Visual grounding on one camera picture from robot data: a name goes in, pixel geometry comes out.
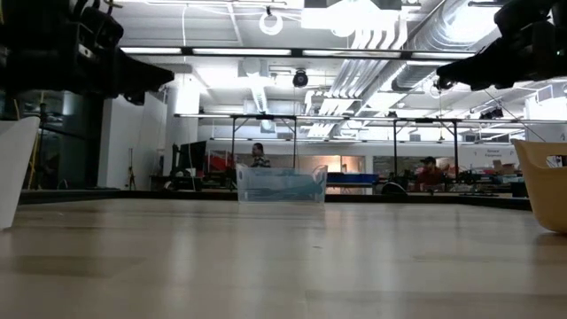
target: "black pole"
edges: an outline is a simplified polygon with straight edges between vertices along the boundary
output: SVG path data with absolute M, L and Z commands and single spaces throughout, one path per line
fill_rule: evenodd
M 396 129 L 396 120 L 393 121 L 393 171 L 394 177 L 398 177 L 398 132 Z
M 236 156 L 234 156 L 234 138 L 235 138 L 235 134 L 236 134 L 236 126 L 237 126 L 237 118 L 233 117 L 232 118 L 232 153 L 231 153 L 231 156 L 232 156 L 232 171 L 234 172 L 234 174 L 231 174 L 230 179 L 232 179 L 232 176 L 235 176 L 235 177 L 237 176 L 237 159 L 236 159 Z M 229 187 L 230 191 L 232 191 L 232 182 L 235 182 L 235 181 L 231 181 L 230 187 Z
M 454 179 L 459 182 L 459 149 L 457 145 L 457 121 L 453 121 L 454 136 Z
M 34 167 L 35 181 L 33 181 L 34 189 L 36 191 L 39 190 L 39 183 L 40 183 L 37 174 L 38 174 L 38 172 L 42 172 L 42 174 L 43 174 L 43 165 L 42 165 L 43 122 L 42 121 L 40 121 L 39 127 L 40 127 L 40 130 L 41 130 L 41 133 L 39 135 L 39 141 L 37 141 L 37 143 L 39 143 L 39 144 L 37 145 L 37 154 L 36 154 L 37 162 L 35 163 L 35 167 Z
M 293 121 L 293 168 L 295 168 L 295 154 L 298 147 L 298 119 Z

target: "glass window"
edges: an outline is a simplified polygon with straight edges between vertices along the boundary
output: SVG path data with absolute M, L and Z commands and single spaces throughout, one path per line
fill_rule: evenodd
M 2 120 L 38 116 L 35 170 L 28 166 L 24 189 L 85 189 L 97 186 L 103 100 L 71 92 L 32 90 L 15 103 L 0 95 Z

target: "person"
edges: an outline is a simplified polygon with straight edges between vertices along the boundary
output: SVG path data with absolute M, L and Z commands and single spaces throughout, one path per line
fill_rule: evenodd
M 429 156 L 422 159 L 423 171 L 419 173 L 414 191 L 423 191 L 424 186 L 435 186 L 443 183 L 443 171 L 437 167 L 435 158 Z
M 252 167 L 271 167 L 269 159 L 266 159 L 264 154 L 264 145 L 261 143 L 256 143 L 252 147 L 252 156 L 254 157 L 254 162 Z

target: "table surface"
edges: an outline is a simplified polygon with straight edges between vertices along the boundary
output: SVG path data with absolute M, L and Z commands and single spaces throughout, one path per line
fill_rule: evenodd
M 567 238 L 521 211 L 29 205 L 0 232 L 0 317 L 564 318 L 566 273 Z

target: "transparent plastic box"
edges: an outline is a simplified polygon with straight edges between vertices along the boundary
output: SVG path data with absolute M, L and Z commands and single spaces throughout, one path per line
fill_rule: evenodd
M 327 167 L 305 172 L 296 168 L 264 168 L 237 165 L 238 201 L 325 202 Z

